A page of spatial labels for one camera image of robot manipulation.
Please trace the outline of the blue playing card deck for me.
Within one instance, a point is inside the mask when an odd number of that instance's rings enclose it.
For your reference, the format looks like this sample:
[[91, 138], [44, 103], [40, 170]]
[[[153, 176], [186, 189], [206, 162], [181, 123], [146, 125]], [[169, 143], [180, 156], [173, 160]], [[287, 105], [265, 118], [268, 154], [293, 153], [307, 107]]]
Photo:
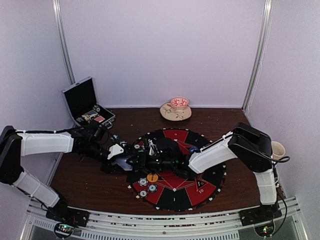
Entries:
[[124, 156], [116, 156], [115, 160], [111, 163], [111, 165], [115, 168], [119, 168], [120, 170], [123, 171], [132, 171], [133, 166], [127, 163], [127, 159], [129, 157], [124, 155]]

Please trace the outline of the blue small blind button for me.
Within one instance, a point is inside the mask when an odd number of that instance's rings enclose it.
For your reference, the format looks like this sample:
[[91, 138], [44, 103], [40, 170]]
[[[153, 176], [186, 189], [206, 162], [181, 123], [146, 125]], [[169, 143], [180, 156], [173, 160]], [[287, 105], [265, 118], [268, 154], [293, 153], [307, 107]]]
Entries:
[[192, 154], [192, 153], [199, 153], [200, 152], [200, 150], [197, 148], [197, 147], [191, 147], [190, 149], [189, 149], [189, 152]]

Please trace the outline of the blue white chip seat two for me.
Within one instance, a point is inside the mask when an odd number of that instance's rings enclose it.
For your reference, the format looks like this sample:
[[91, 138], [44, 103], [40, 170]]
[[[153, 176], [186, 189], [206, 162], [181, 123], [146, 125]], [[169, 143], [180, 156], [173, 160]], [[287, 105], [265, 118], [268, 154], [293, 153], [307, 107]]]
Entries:
[[147, 180], [147, 178], [145, 177], [142, 177], [138, 180], [138, 184], [141, 186], [141, 187], [145, 187], [147, 186], [149, 183], [149, 181]]

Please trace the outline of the black hundred chip seat two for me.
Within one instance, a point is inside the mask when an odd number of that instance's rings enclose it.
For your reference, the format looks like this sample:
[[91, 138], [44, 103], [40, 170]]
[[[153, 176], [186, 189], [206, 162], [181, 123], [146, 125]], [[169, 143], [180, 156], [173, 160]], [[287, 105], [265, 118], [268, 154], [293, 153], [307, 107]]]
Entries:
[[144, 189], [139, 192], [139, 196], [141, 198], [146, 198], [148, 196], [148, 194], [149, 194], [148, 191], [144, 190]]

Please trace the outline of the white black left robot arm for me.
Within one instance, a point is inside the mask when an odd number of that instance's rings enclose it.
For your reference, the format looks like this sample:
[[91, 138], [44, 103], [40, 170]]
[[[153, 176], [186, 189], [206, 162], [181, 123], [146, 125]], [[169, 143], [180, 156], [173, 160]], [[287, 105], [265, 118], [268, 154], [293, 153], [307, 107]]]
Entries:
[[108, 148], [100, 144], [106, 131], [107, 128], [100, 124], [58, 131], [17, 130], [8, 125], [0, 135], [0, 181], [52, 208], [55, 217], [67, 222], [72, 218], [67, 201], [25, 170], [21, 159], [51, 153], [77, 153], [101, 162], [108, 173], [133, 170], [124, 142], [116, 140]]

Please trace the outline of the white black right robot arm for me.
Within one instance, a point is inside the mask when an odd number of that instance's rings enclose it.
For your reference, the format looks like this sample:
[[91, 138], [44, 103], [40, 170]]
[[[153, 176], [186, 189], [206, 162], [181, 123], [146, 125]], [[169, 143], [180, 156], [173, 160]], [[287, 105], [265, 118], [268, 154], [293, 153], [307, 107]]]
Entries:
[[221, 190], [231, 159], [239, 159], [255, 175], [262, 205], [256, 216], [268, 220], [277, 201], [272, 141], [244, 123], [215, 142], [188, 129], [149, 132], [133, 144], [127, 181], [138, 198], [157, 209], [193, 210]]

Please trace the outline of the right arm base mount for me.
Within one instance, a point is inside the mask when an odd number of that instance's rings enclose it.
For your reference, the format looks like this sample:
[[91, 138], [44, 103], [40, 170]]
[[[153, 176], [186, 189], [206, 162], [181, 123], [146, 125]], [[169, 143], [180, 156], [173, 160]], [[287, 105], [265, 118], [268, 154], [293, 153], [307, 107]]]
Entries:
[[242, 226], [254, 225], [271, 221], [282, 216], [279, 204], [262, 205], [239, 211], [239, 219]]

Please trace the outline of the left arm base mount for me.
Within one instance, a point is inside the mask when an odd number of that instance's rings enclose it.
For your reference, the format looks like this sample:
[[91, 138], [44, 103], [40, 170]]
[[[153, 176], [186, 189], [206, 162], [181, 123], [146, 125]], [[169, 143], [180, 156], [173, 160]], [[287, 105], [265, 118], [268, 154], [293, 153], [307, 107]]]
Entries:
[[73, 227], [86, 227], [90, 216], [90, 213], [86, 210], [69, 207], [68, 201], [64, 197], [60, 197], [57, 204], [53, 207], [49, 207], [43, 203], [41, 207], [46, 211], [46, 218]]

